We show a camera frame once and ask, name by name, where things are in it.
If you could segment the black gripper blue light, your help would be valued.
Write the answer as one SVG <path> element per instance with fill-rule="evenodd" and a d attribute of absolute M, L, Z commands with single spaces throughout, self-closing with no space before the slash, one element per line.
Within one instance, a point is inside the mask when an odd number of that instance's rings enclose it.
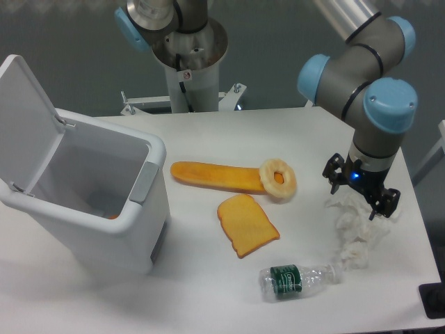
<path fill-rule="evenodd" d="M 339 153 L 331 156 L 322 172 L 335 194 L 340 186 L 347 184 L 364 196 L 371 206 L 369 220 L 375 216 L 389 218 L 397 209 L 401 193 L 397 189 L 386 189 L 384 181 L 389 172 L 390 158 L 378 159 L 360 154 L 347 156 L 344 160 Z"/>

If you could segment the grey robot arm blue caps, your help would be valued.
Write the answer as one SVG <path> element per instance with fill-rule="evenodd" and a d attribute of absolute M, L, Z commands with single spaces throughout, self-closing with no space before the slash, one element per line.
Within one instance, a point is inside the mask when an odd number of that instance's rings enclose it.
<path fill-rule="evenodd" d="M 354 129 L 347 157 L 333 155 L 323 176 L 331 190 L 348 185 L 364 196 L 372 215 L 390 217 L 400 192 L 385 178 L 412 126 L 418 98 L 411 85 L 387 73 L 416 43 L 412 25 L 384 17 L 368 1 L 317 1 L 347 45 L 338 58 L 317 54 L 302 67 L 298 91 Z M 175 113 L 221 108 L 219 64 L 228 48 L 223 26 L 205 1 L 128 1 L 114 14 L 126 40 L 151 50 L 165 69 Z"/>

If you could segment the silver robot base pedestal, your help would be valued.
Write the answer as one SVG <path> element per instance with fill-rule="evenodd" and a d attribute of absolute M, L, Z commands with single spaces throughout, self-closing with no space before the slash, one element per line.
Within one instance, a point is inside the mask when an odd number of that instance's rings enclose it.
<path fill-rule="evenodd" d="M 216 20 L 196 33 L 172 32 L 152 47 L 156 60 L 163 66 L 170 101 L 181 91 L 197 109 L 217 106 L 219 69 L 228 48 L 227 32 Z"/>

